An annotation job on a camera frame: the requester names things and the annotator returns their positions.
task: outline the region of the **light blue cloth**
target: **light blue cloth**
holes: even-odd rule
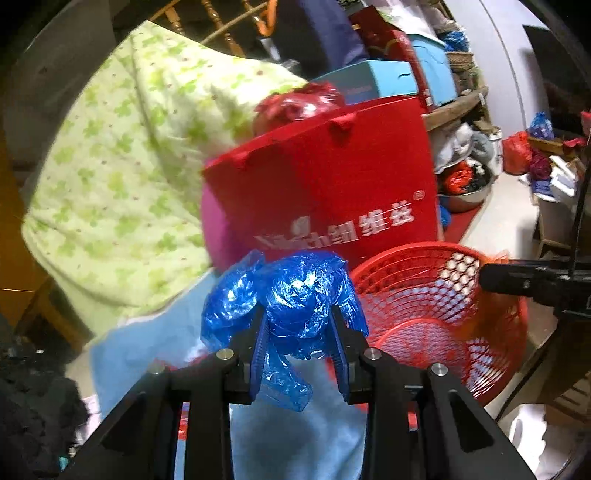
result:
[[[103,416],[154,359],[177,367],[202,351],[203,302],[216,276],[208,274],[165,313],[109,332],[90,351]],[[314,396],[302,413],[257,400],[232,406],[230,428],[236,480],[356,480],[361,471],[366,414],[343,401],[324,360],[292,360]],[[175,479],[182,479],[179,442]]]
[[[186,295],[149,322],[111,330],[90,349],[90,369],[103,418],[154,360],[184,367],[206,353],[200,339],[205,297],[217,280],[210,271]]]

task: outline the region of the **wooden shelf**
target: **wooden shelf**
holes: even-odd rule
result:
[[[423,122],[427,132],[434,130],[442,125],[446,125],[449,122],[453,122],[472,110],[476,105],[480,103],[479,94],[486,96],[488,94],[488,87],[482,87],[478,90],[474,90],[468,95],[458,97],[452,103],[443,105],[435,110],[433,113],[423,115]]]

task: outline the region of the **stainless steel bowl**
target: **stainless steel bowl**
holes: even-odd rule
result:
[[[439,202],[452,213],[462,213],[468,210],[473,210],[485,201],[488,194],[491,192],[492,184],[495,181],[495,176],[492,174],[487,165],[482,167],[488,173],[488,183],[480,190],[471,193],[463,193],[461,195],[439,195]]]

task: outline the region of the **red box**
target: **red box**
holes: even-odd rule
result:
[[[418,86],[421,113],[434,111],[436,107],[427,78],[406,34],[386,22],[373,5],[352,14],[349,20],[358,25],[357,33],[373,59],[409,62]]]

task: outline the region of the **green floral blanket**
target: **green floral blanket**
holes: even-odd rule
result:
[[[206,271],[204,161],[252,137],[263,98],[303,84],[150,22],[106,59],[63,122],[22,226],[92,332],[162,308]]]

